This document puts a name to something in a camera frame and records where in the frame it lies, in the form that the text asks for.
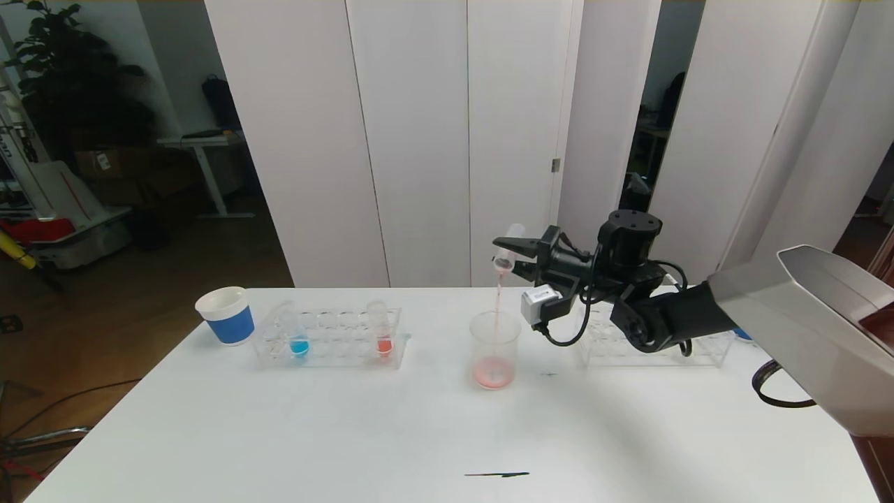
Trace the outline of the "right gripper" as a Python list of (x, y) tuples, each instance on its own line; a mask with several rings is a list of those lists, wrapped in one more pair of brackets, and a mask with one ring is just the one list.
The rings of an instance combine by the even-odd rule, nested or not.
[(492, 244), (517, 256), (535, 258), (536, 262), (516, 261), (511, 270), (534, 286), (569, 282), (588, 286), (593, 278), (594, 255), (573, 245), (558, 226), (547, 227), (540, 241), (502, 236), (493, 239)]

